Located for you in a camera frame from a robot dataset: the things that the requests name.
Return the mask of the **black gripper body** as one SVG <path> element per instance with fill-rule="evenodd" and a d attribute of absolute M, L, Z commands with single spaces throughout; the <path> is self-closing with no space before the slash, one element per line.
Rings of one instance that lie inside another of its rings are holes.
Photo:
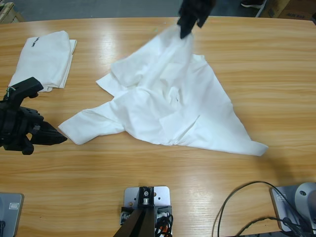
<path fill-rule="evenodd" d="M 8 100 L 0 102 L 0 145 L 6 151 L 31 155 L 36 136 L 43 129 L 43 117 L 38 111 L 25 107 L 16 108 Z"/>
<path fill-rule="evenodd" d="M 201 28 L 215 6 L 214 0 L 184 0 L 179 9 L 179 25 Z"/>

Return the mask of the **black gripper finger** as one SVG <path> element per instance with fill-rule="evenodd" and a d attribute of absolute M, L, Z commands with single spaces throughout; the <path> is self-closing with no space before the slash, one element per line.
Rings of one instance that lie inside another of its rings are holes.
<path fill-rule="evenodd" d="M 27 122 L 27 132 L 32 134 L 31 140 L 26 138 L 27 146 L 55 145 L 67 141 L 67 138 L 58 132 L 51 124 L 45 121 Z"/>
<path fill-rule="evenodd" d="M 195 17 L 192 15 L 180 16 L 177 25 L 180 27 L 180 39 L 188 36 L 195 25 Z"/>

